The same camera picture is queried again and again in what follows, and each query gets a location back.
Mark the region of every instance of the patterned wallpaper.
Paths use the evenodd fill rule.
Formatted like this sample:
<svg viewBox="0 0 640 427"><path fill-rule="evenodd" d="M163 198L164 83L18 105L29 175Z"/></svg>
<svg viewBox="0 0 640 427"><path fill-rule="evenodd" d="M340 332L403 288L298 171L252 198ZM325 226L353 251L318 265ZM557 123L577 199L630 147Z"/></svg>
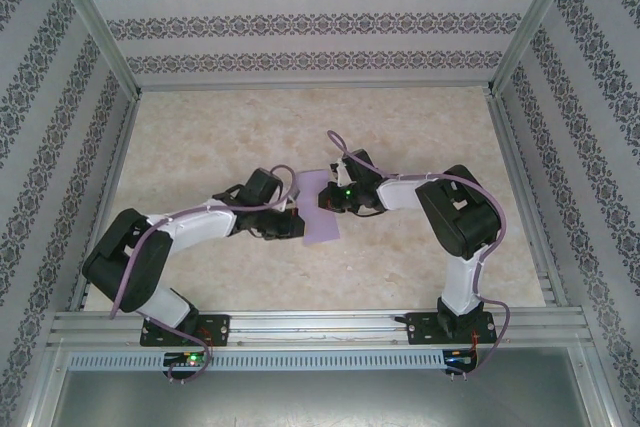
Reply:
<svg viewBox="0 0 640 427"><path fill-rule="evenodd" d="M0 426L65 310L129 110L70 0L0 0Z"/></svg>
<svg viewBox="0 0 640 427"><path fill-rule="evenodd" d="M555 0L503 92L552 254L640 425L640 0Z"/></svg>
<svg viewBox="0 0 640 427"><path fill-rule="evenodd" d="M532 0L95 0L142 86L488 81Z"/></svg>

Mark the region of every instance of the marble floor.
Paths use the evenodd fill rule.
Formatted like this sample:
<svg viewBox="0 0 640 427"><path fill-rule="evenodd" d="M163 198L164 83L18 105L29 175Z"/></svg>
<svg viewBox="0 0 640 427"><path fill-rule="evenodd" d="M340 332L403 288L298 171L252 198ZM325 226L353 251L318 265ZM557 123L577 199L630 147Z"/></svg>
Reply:
<svg viewBox="0 0 640 427"><path fill-rule="evenodd" d="M387 171L466 165L508 218L481 292L544 306L480 87L145 93L111 216L199 204L257 167L326 169L339 156L327 129ZM173 256L162 281L200 310L435 308L445 254L423 212L344 214L338 223L339 240L310 247L248 233L203 243ZM85 308L108 310L110 302L92 288Z"/></svg>

